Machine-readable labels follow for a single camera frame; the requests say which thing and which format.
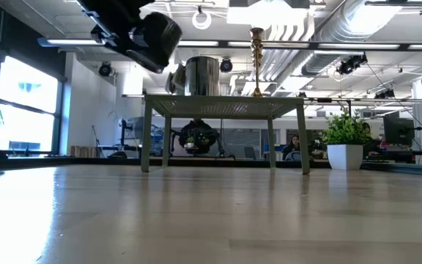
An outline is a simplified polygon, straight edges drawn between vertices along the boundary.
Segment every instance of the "white flower pot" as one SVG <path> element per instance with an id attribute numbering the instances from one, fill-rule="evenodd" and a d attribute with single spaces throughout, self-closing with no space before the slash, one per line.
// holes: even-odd
<path id="1" fill-rule="evenodd" d="M 359 169 L 363 163 L 363 145 L 328 145 L 332 169 Z"/>

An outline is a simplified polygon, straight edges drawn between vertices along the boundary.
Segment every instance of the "metal table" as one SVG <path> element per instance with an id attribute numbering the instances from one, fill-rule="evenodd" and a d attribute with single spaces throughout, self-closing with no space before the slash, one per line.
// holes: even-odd
<path id="1" fill-rule="evenodd" d="M 208 118 L 228 120 L 266 120 L 268 122 L 270 167 L 276 168 L 273 120 L 297 109 L 300 154 L 303 174 L 310 172 L 306 120 L 303 98 L 251 98 L 231 96 L 145 95 L 144 131 L 151 134 L 152 110 L 166 118 L 163 166 L 169 164 L 170 130 L 172 118 Z M 141 170 L 149 172 L 151 139 L 145 136 L 141 155 Z"/>

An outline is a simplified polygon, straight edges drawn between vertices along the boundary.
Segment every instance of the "shelf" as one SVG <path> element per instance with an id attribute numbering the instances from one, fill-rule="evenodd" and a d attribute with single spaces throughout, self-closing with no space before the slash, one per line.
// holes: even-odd
<path id="1" fill-rule="evenodd" d="M 162 116 L 234 120 L 275 119 L 304 104 L 303 98 L 146 95 L 144 99 Z"/>

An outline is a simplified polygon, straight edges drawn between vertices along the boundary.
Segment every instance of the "wooden floor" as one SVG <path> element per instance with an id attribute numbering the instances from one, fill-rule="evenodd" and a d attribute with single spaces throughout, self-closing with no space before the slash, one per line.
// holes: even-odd
<path id="1" fill-rule="evenodd" d="M 0 263 L 422 263 L 422 177 L 66 166 L 0 173 Z"/>

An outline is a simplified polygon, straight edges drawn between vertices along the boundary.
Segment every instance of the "brass candlestick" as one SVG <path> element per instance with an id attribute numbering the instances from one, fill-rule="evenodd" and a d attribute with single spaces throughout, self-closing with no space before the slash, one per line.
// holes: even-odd
<path id="1" fill-rule="evenodd" d="M 260 28 L 252 28 L 250 29 L 250 37 L 251 37 L 251 49 L 252 49 L 252 61 L 253 66 L 255 67 L 255 78 L 256 78 L 256 87 L 255 91 L 253 92 L 253 97 L 263 97 L 262 91 L 260 91 L 259 87 L 259 69 L 262 66 L 262 59 L 263 59 L 263 45 L 262 45 L 262 37 L 263 37 L 264 30 Z"/>

